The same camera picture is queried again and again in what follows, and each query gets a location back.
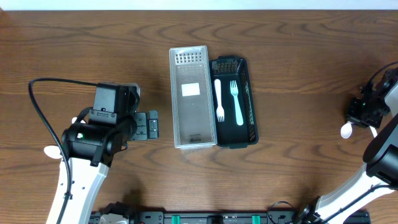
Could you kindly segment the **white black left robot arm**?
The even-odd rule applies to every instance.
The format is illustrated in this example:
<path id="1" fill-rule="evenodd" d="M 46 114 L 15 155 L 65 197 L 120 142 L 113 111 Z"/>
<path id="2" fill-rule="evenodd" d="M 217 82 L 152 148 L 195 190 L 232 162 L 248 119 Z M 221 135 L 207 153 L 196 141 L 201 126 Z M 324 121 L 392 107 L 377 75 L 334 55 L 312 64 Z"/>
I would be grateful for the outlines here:
<path id="1" fill-rule="evenodd" d="M 60 163 L 57 191 L 47 223 L 88 223 L 116 153 L 130 141 L 159 137 L 156 110 L 138 112 L 136 83 L 99 83 L 93 107 L 84 109 L 62 134 L 67 158 Z"/>

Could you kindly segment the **white plastic spoon under arm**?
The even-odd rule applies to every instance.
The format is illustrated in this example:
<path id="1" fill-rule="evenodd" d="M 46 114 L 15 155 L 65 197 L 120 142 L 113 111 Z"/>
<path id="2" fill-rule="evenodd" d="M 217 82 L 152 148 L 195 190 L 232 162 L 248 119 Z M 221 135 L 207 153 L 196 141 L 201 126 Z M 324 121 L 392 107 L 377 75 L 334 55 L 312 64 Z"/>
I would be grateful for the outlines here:
<path id="1" fill-rule="evenodd" d="M 61 159 L 63 157 L 58 146 L 46 146 L 44 147 L 44 153 L 52 159 Z"/>

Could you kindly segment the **white plastic fork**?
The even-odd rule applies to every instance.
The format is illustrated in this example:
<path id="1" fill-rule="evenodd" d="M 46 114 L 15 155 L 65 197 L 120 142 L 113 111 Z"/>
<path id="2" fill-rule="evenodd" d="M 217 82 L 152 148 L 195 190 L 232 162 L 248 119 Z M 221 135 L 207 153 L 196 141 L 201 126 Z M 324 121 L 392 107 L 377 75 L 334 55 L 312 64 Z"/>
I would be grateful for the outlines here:
<path id="1" fill-rule="evenodd" d="M 369 128 L 370 128 L 370 130 L 371 130 L 371 132 L 372 132 L 373 137 L 376 138 L 376 137 L 377 137 L 377 130 L 376 130 L 376 128 L 375 128 L 375 127 L 372 127 L 372 126 L 370 126 Z"/>

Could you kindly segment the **mint green plastic fork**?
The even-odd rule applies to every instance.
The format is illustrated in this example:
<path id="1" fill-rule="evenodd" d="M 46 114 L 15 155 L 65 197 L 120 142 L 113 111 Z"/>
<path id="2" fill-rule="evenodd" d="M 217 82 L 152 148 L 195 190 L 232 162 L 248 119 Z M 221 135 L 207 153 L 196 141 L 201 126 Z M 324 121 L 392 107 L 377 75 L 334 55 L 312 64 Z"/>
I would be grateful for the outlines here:
<path id="1" fill-rule="evenodd" d="M 242 126 L 244 124 L 244 121 L 243 121 L 243 115 L 242 115 L 240 104 L 239 104 L 239 100 L 238 100 L 239 91 L 238 91 L 236 80 L 231 80 L 230 81 L 230 93 L 231 93 L 231 95 L 233 96 L 233 99 L 234 99 L 236 124 L 238 126 Z"/>

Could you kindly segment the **pale pink plastic fork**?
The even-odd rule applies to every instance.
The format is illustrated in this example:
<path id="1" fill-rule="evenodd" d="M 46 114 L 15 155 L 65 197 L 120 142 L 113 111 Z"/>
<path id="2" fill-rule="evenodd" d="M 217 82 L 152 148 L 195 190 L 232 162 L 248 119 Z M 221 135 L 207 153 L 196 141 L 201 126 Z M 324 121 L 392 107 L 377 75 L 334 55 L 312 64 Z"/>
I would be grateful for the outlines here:
<path id="1" fill-rule="evenodd" d="M 221 99 L 221 81 L 219 79 L 215 79 L 214 86 L 215 86 L 216 101 L 217 101 L 216 115 L 218 122 L 222 123 L 224 122 L 224 109 L 222 106 L 222 99 Z"/>

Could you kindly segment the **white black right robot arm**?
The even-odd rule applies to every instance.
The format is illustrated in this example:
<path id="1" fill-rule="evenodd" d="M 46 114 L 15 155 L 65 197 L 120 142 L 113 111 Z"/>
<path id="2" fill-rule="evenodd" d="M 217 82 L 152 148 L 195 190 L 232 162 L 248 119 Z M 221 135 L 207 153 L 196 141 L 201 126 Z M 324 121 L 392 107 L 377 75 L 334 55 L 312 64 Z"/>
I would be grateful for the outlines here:
<path id="1" fill-rule="evenodd" d="M 397 190 L 397 63 L 380 72 L 380 82 L 369 80 L 346 111 L 349 126 L 374 128 L 363 165 L 338 189 L 307 205 L 294 223 L 344 223 L 374 199 Z"/>

